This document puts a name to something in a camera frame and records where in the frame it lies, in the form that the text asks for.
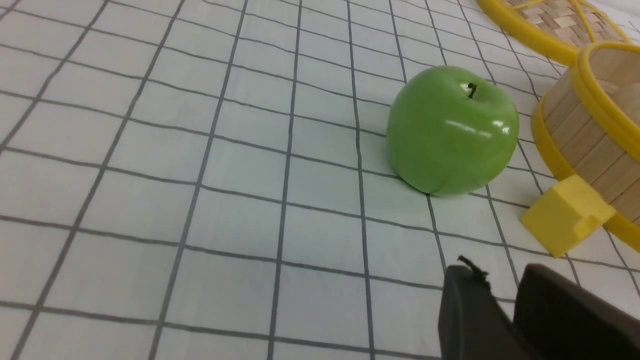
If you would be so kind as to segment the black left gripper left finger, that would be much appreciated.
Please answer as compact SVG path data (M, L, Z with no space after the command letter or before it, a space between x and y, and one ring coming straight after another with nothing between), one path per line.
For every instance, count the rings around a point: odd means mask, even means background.
M541 360L493 296L489 275L470 259L445 271L438 316L443 360Z

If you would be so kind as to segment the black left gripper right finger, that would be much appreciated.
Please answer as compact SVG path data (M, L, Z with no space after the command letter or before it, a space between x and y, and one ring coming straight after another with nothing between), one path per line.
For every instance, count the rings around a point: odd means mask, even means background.
M542 264L519 283L515 328L544 360L637 360L640 324Z

